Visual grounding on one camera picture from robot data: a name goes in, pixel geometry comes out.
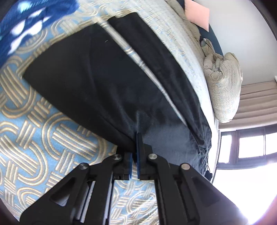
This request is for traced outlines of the blue white fleece blanket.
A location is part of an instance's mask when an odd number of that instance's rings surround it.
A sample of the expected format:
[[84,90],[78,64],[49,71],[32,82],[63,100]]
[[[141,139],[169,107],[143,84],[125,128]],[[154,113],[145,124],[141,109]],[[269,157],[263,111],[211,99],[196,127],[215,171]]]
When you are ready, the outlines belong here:
[[1,1],[1,66],[26,40],[77,9],[77,1]]

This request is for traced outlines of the blue patterned bedspread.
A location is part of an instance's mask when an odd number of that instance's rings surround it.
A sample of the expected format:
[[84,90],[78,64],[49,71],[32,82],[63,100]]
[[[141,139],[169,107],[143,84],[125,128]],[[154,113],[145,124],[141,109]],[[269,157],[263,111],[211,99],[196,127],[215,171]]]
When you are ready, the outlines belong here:
[[79,126],[23,80],[27,67],[54,43],[110,17],[136,12],[167,46],[191,82],[212,131],[208,165],[215,168],[218,121],[202,71],[200,34],[179,1],[79,1],[42,29],[1,68],[1,200],[15,218],[82,162],[101,162],[116,146]]

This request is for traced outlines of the pink pillow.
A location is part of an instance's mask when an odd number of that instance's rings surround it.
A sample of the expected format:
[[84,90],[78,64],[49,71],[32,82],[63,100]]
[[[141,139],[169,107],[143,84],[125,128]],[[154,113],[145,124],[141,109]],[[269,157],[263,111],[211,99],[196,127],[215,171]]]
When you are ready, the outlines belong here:
[[192,0],[185,0],[185,16],[190,22],[209,32],[209,8]]

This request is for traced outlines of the dark framed window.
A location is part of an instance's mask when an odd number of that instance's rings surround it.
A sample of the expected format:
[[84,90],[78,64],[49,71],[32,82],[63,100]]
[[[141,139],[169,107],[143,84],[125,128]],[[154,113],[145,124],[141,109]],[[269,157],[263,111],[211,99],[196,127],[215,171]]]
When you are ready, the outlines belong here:
[[276,124],[221,133],[216,169],[252,169],[275,162]]

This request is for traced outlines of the beige curtain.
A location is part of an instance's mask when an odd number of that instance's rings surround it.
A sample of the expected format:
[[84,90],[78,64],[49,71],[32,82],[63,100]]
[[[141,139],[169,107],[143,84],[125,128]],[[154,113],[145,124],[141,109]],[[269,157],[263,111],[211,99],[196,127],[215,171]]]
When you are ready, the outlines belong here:
[[220,123],[223,132],[276,124],[276,81],[241,87],[237,113],[228,123]]

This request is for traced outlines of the black pants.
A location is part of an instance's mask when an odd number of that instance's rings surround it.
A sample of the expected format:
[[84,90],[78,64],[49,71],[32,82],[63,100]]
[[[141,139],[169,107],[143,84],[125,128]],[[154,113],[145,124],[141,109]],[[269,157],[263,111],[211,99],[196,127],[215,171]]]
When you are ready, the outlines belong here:
[[98,24],[53,44],[23,78],[59,111],[124,151],[135,152],[141,133],[168,162],[189,163],[204,174],[212,132],[185,72],[137,13],[108,23],[154,78]]

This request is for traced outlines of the beige crumpled duvet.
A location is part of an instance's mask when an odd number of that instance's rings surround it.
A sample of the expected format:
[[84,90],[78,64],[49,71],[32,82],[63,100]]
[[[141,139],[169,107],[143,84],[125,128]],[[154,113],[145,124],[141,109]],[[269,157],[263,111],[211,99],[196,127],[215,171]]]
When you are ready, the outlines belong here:
[[187,19],[178,1],[167,1],[167,3],[190,29],[193,38],[198,43],[196,48],[202,50],[204,76],[216,119],[220,123],[230,122],[239,107],[243,81],[237,57],[231,52],[223,53],[223,55],[216,53],[209,39],[200,40],[198,27]]

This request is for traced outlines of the dark blue headboard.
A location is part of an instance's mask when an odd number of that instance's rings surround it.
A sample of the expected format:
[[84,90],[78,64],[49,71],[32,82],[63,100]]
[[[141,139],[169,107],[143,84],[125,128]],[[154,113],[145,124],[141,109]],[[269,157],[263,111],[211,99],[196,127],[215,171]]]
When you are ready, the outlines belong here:
[[[184,12],[185,12],[185,1],[178,1],[178,3],[181,5],[181,7],[183,8]],[[218,42],[218,39],[216,38],[211,26],[209,26],[209,32],[207,32],[206,30],[204,30],[203,28],[197,26],[200,32],[200,40],[207,38],[211,41],[214,50],[216,53],[223,55],[222,53],[222,49],[220,47],[220,44]]]

